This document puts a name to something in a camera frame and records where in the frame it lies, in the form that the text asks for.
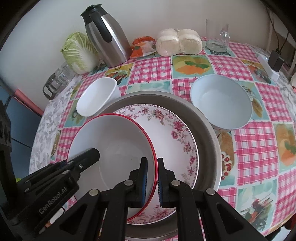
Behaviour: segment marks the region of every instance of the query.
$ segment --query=white bowl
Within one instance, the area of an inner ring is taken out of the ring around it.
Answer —
[[[118,115],[103,114],[84,124],[75,135],[68,153],[68,160],[90,148],[100,152],[100,160],[81,172],[80,199],[89,190],[112,189],[127,180],[132,170],[140,167],[142,157],[148,159],[146,200],[143,208],[129,208],[128,219],[136,217],[149,204],[156,189],[158,167],[156,154],[146,132],[134,120]]]
[[[120,97],[117,81],[104,77],[95,80],[81,95],[77,102],[77,112],[82,116],[92,116],[106,103]]]
[[[197,79],[190,99],[217,130],[231,131],[246,125],[252,116],[247,92],[228,77],[209,74]]]

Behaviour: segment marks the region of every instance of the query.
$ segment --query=white power strip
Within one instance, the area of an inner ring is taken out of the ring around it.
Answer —
[[[266,73],[268,74],[268,77],[270,79],[272,79],[273,81],[277,81],[277,79],[279,78],[279,73],[274,71],[270,66],[269,64],[267,63],[268,61],[268,58],[265,57],[264,55],[262,54],[259,54],[258,55],[258,60],[259,62],[262,64],[264,70],[266,71]]]

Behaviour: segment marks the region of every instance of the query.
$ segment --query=red rim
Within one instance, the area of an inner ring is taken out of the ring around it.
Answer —
[[[145,131],[145,130],[144,130],[144,129],[143,129],[143,128],[137,123],[137,122],[135,122],[133,119],[131,119],[131,118],[127,117],[127,116],[120,115],[120,114],[116,114],[116,113],[107,113],[107,114],[98,115],[98,116],[96,116],[96,117],[90,119],[88,122],[90,122],[91,120],[93,120],[93,119],[95,119],[95,118],[98,118],[98,117],[100,117],[100,116],[104,116],[104,115],[118,115],[118,116],[124,117],[124,118],[126,118],[126,119],[132,121],[134,124],[136,124],[136,125],[139,127],[139,129],[143,132],[143,134],[146,136],[146,138],[147,138],[147,140],[148,140],[148,142],[149,142],[149,144],[150,144],[150,147],[151,147],[152,153],[153,153],[155,175],[154,175],[154,182],[153,182],[153,187],[152,187],[151,194],[150,194],[150,196],[149,196],[147,202],[145,203],[144,207],[142,207],[142,208],[140,209],[140,211],[138,211],[134,216],[132,216],[132,217],[130,217],[130,218],[127,219],[127,221],[130,221],[130,220],[132,220],[133,218],[135,218],[136,216],[138,216],[140,213],[142,213],[142,212],[144,211],[144,209],[145,209],[145,208],[148,206],[148,204],[150,203],[150,201],[151,201],[151,199],[152,199],[152,197],[153,197],[153,195],[154,195],[154,192],[155,192],[155,190],[156,190],[157,179],[158,179],[158,164],[157,164],[156,153],[155,153],[155,150],[154,150],[154,147],[153,147],[152,141],[150,140],[150,138],[149,138],[149,136],[147,135],[146,131]],[[69,150],[68,150],[68,154],[67,154],[67,156],[69,156],[69,151],[70,151],[70,148],[71,148],[71,146],[72,146],[73,140],[72,140],[71,145],[70,145],[70,147],[69,147]]]

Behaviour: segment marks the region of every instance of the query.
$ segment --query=stainless steel basin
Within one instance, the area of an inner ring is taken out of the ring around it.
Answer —
[[[179,116],[191,130],[199,153],[199,171],[194,189],[218,190],[222,173],[221,150],[215,132],[206,117],[191,103],[173,94],[140,91],[124,95],[104,106],[99,114],[112,113],[131,104],[162,106]],[[177,214],[156,223],[126,225],[128,240],[164,240],[177,235]]]

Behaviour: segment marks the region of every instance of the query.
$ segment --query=black carafe handle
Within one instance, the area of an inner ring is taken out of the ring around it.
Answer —
[[[103,40],[107,43],[110,43],[112,41],[111,33],[107,29],[99,12],[94,11],[90,13],[89,16],[91,20],[94,22],[94,24],[96,25],[97,29],[100,31],[100,34],[102,35]]]

